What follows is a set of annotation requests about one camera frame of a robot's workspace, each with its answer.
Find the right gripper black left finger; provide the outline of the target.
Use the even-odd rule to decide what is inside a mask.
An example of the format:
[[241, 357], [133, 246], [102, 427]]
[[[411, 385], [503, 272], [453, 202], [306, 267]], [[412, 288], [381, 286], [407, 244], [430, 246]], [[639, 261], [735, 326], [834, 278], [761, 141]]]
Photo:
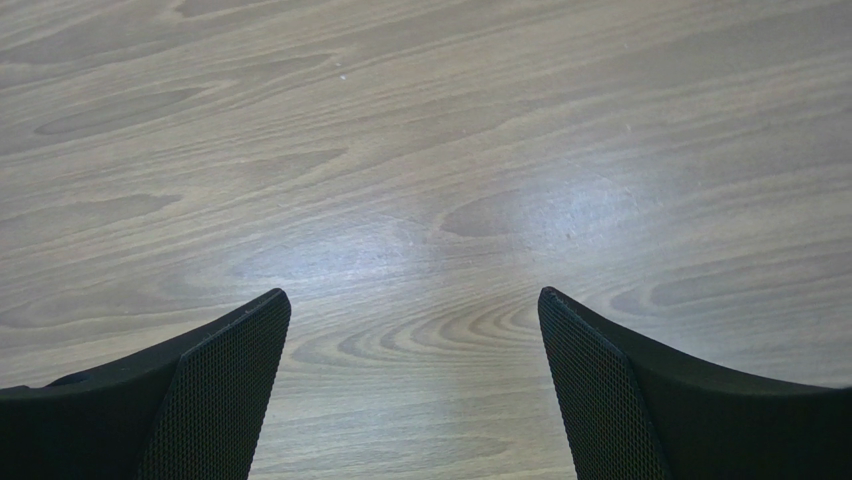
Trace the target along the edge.
[[129, 356], [3, 389], [2, 477], [247, 478], [290, 317], [272, 289]]

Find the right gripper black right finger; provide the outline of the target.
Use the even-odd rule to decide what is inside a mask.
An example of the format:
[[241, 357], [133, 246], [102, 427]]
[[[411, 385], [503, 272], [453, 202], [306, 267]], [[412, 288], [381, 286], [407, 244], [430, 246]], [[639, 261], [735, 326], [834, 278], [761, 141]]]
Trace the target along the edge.
[[559, 290], [538, 299], [580, 479], [847, 479], [851, 391], [717, 365]]

